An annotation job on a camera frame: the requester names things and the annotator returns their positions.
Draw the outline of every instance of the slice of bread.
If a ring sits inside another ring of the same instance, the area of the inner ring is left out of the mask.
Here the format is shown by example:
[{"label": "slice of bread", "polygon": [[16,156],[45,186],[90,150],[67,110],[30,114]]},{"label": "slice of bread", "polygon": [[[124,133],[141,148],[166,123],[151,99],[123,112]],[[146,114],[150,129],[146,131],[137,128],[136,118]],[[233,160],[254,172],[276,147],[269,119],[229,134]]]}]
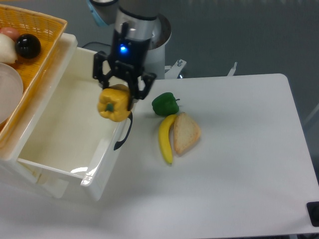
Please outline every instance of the slice of bread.
[{"label": "slice of bread", "polygon": [[199,139],[201,130],[198,124],[185,112],[179,114],[174,123],[174,149],[182,154]]}]

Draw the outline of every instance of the drawer handle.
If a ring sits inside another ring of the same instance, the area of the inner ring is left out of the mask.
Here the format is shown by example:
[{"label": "drawer handle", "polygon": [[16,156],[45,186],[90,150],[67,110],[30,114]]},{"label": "drawer handle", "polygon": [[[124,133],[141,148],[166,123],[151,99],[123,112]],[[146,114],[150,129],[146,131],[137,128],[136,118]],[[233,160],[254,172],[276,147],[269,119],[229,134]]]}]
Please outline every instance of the drawer handle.
[{"label": "drawer handle", "polygon": [[132,128],[132,124],[133,124],[133,113],[131,112],[130,115],[128,116],[128,118],[130,119],[130,126],[129,126],[129,129],[128,129],[128,132],[126,133],[126,136],[123,140],[121,141],[117,141],[114,145],[114,150],[117,150],[119,149],[124,143],[125,141],[127,140],[127,138],[129,137],[129,134],[131,132],[131,128]]}]

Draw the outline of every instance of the gray floor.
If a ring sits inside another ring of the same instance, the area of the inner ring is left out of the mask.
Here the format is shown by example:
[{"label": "gray floor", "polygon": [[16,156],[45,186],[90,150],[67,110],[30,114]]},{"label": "gray floor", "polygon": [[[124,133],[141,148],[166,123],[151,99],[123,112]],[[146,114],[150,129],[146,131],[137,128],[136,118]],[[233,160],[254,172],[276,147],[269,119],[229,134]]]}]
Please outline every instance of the gray floor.
[{"label": "gray floor", "polygon": [[[2,3],[67,20],[79,46],[111,43],[113,26],[97,27],[85,0]],[[162,0],[160,12],[172,25],[166,64],[186,60],[186,77],[225,76],[237,61],[237,75],[285,74],[302,122],[319,103],[319,0]]]}]

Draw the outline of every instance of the green bell pepper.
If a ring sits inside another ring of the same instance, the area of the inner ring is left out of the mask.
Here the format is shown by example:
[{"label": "green bell pepper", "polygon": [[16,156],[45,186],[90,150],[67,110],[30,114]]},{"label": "green bell pepper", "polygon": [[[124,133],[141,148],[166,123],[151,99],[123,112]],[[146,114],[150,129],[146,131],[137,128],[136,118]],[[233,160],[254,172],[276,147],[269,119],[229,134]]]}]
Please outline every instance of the green bell pepper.
[{"label": "green bell pepper", "polygon": [[179,111],[176,101],[179,101],[179,99],[176,100],[173,93],[163,93],[152,101],[153,110],[158,116],[173,115]]}]

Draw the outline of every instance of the pepper stem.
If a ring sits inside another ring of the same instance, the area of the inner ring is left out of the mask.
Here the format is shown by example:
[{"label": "pepper stem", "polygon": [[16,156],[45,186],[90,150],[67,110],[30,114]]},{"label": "pepper stem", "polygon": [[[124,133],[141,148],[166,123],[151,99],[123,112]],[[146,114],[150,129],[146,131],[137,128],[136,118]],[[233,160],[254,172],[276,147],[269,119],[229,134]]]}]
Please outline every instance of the pepper stem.
[{"label": "pepper stem", "polygon": [[111,112],[113,112],[113,111],[114,111],[114,106],[113,106],[113,104],[112,104],[112,103],[108,103],[108,104],[106,105],[105,111],[111,111]]}]

